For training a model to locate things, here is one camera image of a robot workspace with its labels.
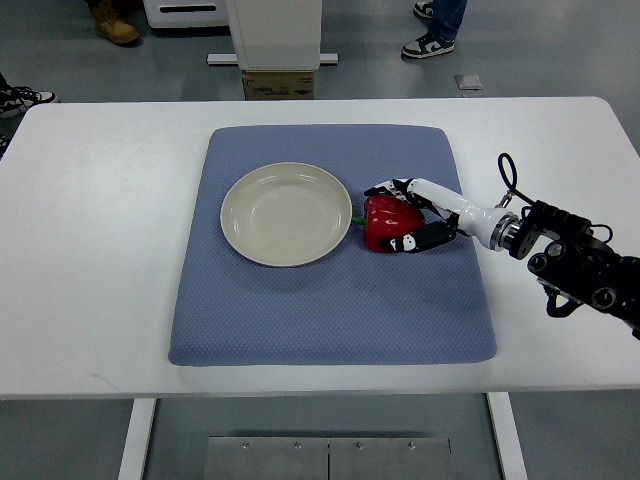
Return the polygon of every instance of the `black cable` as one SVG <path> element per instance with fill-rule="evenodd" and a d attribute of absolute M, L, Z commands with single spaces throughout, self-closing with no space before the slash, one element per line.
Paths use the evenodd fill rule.
<path fill-rule="evenodd" d="M 513 181 L 510 181 L 507 178 L 507 174 L 504 171 L 505 160 L 509 163 L 509 167 L 511 168 L 511 176 L 513 177 Z M 527 197 L 525 194 L 523 194 L 516 188 L 516 185 L 518 184 L 518 172 L 516 171 L 516 164 L 513 161 L 513 158 L 511 158 L 511 155 L 509 155 L 508 153 L 500 154 L 500 156 L 498 157 L 498 169 L 500 170 L 500 176 L 502 177 L 502 181 L 507 186 L 509 191 L 513 193 L 516 197 L 528 203 L 529 205 L 533 205 L 534 201 L 531 200 L 529 197 Z"/>
<path fill-rule="evenodd" d="M 597 223 L 595 225 L 591 225 L 592 228 L 604 228 L 607 232 L 609 232 L 609 238 L 606 240 L 602 240 L 602 243 L 609 243 L 613 239 L 613 229 L 609 225 L 605 225 L 604 223 Z"/>

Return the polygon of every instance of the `black sneaker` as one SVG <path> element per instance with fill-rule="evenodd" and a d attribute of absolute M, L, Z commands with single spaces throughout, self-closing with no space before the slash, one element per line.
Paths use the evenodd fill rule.
<path fill-rule="evenodd" d="M 413 14 L 431 20 L 433 18 L 433 1 L 416 2 L 413 6 Z"/>
<path fill-rule="evenodd" d="M 7 137 L 0 134 L 0 160 L 2 160 L 4 152 L 7 151 L 7 148 L 9 148 L 9 141 L 10 140 Z"/>
<path fill-rule="evenodd" d="M 56 103 L 58 97 L 51 92 L 34 92 L 29 87 L 12 87 L 0 92 L 0 118 L 10 118 L 43 103 Z"/>
<path fill-rule="evenodd" d="M 402 54 L 411 58 L 427 58 L 449 53 L 451 50 L 453 50 L 453 40 L 448 42 L 444 38 L 427 32 L 402 47 Z"/>

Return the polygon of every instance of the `blue mat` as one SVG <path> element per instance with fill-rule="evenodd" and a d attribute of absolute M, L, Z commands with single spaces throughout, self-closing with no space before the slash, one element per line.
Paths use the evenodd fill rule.
<path fill-rule="evenodd" d="M 271 268 L 238 254 L 220 228 L 222 200 L 246 173 L 278 162 L 324 168 L 362 192 L 422 177 L 460 192 L 442 130 L 402 125 L 287 125 L 216 130 L 198 190 L 176 303 L 176 365 L 470 363 L 496 343 L 472 240 L 420 254 L 372 253 L 352 225 L 329 255 Z"/>

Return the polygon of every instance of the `table leg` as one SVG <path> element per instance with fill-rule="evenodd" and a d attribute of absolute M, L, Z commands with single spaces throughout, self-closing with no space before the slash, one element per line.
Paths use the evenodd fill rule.
<path fill-rule="evenodd" d="M 155 398 L 136 398 L 133 401 L 118 480 L 142 479 L 155 407 Z"/>
<path fill-rule="evenodd" d="M 520 439 L 507 392 L 487 393 L 493 432 L 498 446 L 498 456 L 504 480 L 527 480 L 527 470 L 522 458 Z"/>

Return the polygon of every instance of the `plate rim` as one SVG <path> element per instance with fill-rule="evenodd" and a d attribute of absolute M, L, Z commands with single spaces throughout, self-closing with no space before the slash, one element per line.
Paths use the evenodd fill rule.
<path fill-rule="evenodd" d="M 322 255 L 316 256 L 314 258 L 311 258 L 309 260 L 304 260 L 302 262 L 300 261 L 296 261 L 296 262 L 287 262 L 287 263 L 282 263 L 282 262 L 265 262 L 263 260 L 258 260 L 256 258 L 252 258 L 251 256 L 249 256 L 247 253 L 241 251 L 240 249 L 237 248 L 237 246 L 234 244 L 234 242 L 232 242 L 229 238 L 230 235 L 227 231 L 227 227 L 225 227 L 225 221 L 224 221 L 224 213 L 225 213 L 225 207 L 227 207 L 228 209 L 228 203 L 229 203 L 229 197 L 231 195 L 231 193 L 234 191 L 234 189 L 236 189 L 238 187 L 238 185 L 241 185 L 243 181 L 245 181 L 245 179 L 251 175 L 255 175 L 256 172 L 260 172 L 261 170 L 268 170 L 268 169 L 272 169 L 272 168 L 276 168 L 276 167 L 282 167 L 283 165 L 289 165 L 289 166 L 301 166 L 304 168 L 311 168 L 313 170 L 317 170 L 319 172 L 322 172 L 323 175 L 326 175 L 329 177 L 329 179 L 335 183 L 335 185 L 339 186 L 339 189 L 344 192 L 344 198 L 347 200 L 348 203 L 348 210 L 349 210 L 349 218 L 348 221 L 344 222 L 344 228 L 342 229 L 343 231 L 340 232 L 339 235 L 337 235 L 336 237 L 336 241 L 335 244 L 331 246 L 331 248 L 326 251 L 325 253 L 323 253 Z M 347 190 L 347 188 L 344 186 L 344 184 L 335 176 L 333 175 L 331 172 L 327 171 L 326 169 L 322 168 L 322 167 L 318 167 L 317 165 L 313 165 L 311 163 L 305 163 L 305 162 L 275 162 L 275 163 L 269 163 L 266 165 L 262 165 L 261 167 L 255 168 L 249 172 L 247 172 L 246 174 L 244 174 L 242 177 L 240 177 L 238 180 L 236 180 L 234 182 L 234 184 L 231 186 L 231 188 L 229 188 L 229 190 L 227 191 L 227 193 L 224 196 L 224 199 L 222 200 L 222 204 L 220 205 L 220 214 L 219 214 L 219 221 L 220 221 L 220 227 L 222 229 L 222 233 L 225 237 L 225 240 L 227 241 L 227 243 L 236 251 L 238 252 L 240 255 L 242 255 L 244 258 L 259 264 L 259 265 L 264 265 L 267 267 L 276 267 L 276 268 L 286 268 L 286 267 L 298 267 L 298 266 L 302 266 L 302 265 L 307 265 L 309 263 L 315 262 L 316 260 L 319 260 L 322 257 L 325 257 L 326 255 L 328 255 L 329 253 L 331 253 L 333 250 L 335 250 L 335 248 L 340 245 L 340 243 L 344 240 L 345 236 L 347 235 L 347 232 L 349 231 L 349 226 L 351 224 L 351 217 L 353 216 L 353 202 L 351 201 L 351 195 L 349 194 L 349 191 Z"/>

